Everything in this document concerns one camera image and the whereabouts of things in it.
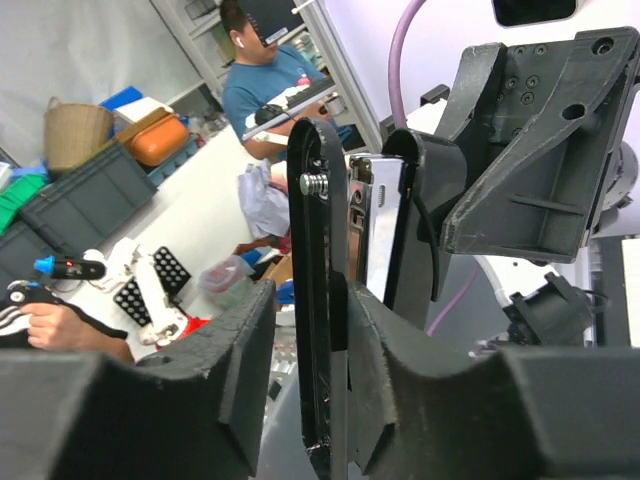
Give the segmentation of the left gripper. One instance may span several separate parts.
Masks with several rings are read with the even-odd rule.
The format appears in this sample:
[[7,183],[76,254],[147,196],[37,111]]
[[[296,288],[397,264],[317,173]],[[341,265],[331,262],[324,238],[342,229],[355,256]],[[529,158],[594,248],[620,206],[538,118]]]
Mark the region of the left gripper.
[[383,303],[424,329],[444,249],[573,262],[599,219],[638,70],[632,27],[466,48],[436,131],[448,140],[397,129],[382,149],[402,161]]

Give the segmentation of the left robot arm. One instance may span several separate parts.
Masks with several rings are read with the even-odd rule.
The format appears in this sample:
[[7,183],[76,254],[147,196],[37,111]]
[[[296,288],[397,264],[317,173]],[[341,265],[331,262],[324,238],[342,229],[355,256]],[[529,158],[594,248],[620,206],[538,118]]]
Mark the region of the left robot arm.
[[578,345],[587,295],[555,271],[596,227],[639,85],[639,33],[464,50],[433,133],[395,129],[402,163],[385,305],[422,325],[454,255],[472,256],[521,345]]

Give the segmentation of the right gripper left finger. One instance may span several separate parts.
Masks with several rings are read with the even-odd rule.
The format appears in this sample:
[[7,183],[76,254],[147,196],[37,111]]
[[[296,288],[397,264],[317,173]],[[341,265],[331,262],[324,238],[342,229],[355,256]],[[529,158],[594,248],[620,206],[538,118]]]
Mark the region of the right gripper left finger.
[[246,479],[258,465],[275,287],[136,365],[1,354],[5,479]]

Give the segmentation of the black stapler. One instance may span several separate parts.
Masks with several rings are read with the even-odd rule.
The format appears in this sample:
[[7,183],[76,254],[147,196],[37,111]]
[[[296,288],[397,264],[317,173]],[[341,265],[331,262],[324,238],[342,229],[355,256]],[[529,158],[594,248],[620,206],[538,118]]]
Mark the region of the black stapler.
[[328,122],[295,123],[287,173],[303,444],[318,478],[345,479],[350,188]]

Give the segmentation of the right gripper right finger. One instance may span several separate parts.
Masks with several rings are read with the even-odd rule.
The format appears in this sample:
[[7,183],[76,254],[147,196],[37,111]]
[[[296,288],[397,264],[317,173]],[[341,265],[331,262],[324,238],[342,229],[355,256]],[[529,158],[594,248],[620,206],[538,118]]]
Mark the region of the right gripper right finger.
[[349,454],[373,479],[635,479],[639,353],[448,348],[360,284],[349,308]]

